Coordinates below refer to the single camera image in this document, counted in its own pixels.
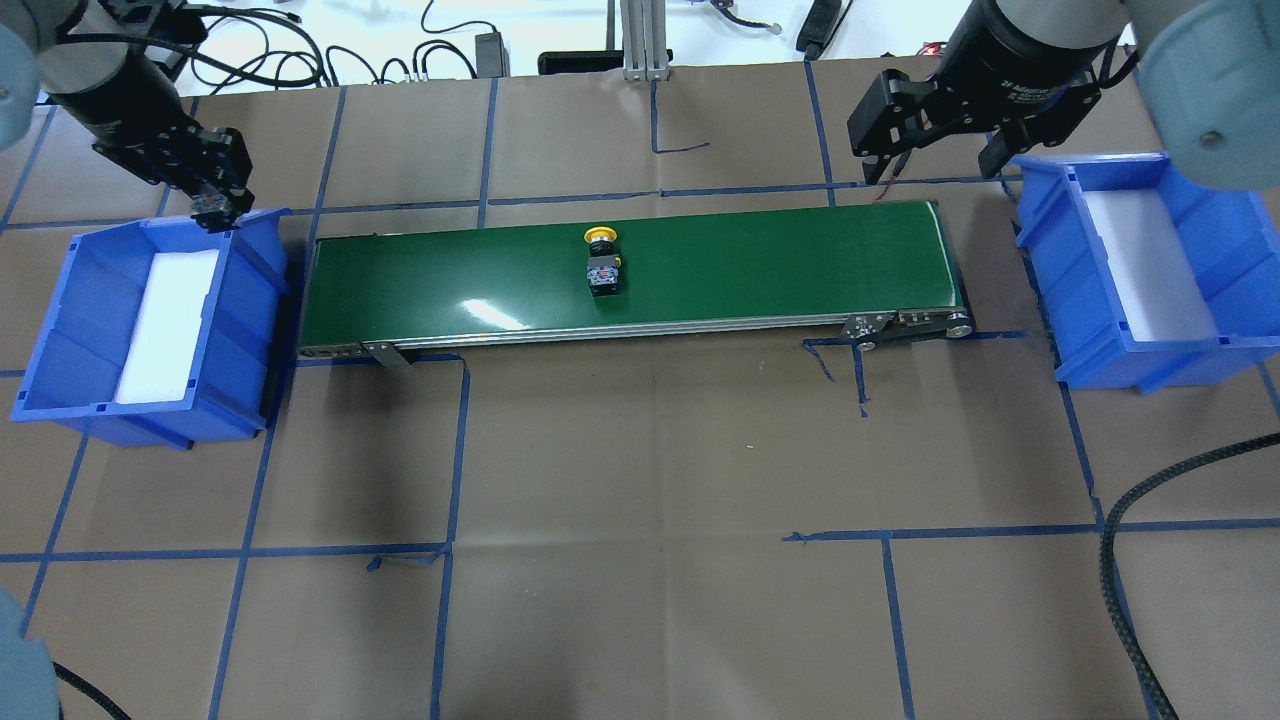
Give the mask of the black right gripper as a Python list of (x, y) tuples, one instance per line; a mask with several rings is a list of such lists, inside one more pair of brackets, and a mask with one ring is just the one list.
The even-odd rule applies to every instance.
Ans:
[(887, 69), (847, 119), (852, 155), (876, 184), (890, 163), (955, 135), (988, 135), (984, 179), (1037, 145), (1065, 142), (1111, 79), (1126, 24), (1121, 1), (972, 1), (924, 79)]

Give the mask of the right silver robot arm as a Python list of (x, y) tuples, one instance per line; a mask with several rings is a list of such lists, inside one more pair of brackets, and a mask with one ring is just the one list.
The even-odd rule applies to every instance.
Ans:
[(987, 136), (977, 163), (991, 178), (1064, 143), (1126, 79), (1190, 182), (1277, 184), (1275, 1), (972, 1), (933, 72), (883, 70), (847, 135), (870, 184), (895, 158), (955, 135)]

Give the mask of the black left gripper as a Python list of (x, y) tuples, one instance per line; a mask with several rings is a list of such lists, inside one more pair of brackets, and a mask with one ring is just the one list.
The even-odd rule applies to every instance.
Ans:
[(234, 127), (206, 128), (160, 94), (93, 92), (95, 152), (148, 184), (191, 199), (189, 219), (210, 233), (239, 228), (256, 196), (253, 163)]

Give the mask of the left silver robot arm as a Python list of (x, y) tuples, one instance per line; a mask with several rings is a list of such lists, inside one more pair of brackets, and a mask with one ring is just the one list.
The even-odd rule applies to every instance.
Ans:
[(93, 137), (93, 151), (147, 184), (179, 190), (206, 231), (236, 228), (253, 206), (252, 161), (242, 133), (202, 127), (182, 105), (148, 47), (191, 53), (205, 33), (178, 38), (127, 23), (123, 1), (5, 1), (3, 146), (23, 138), (40, 95)]

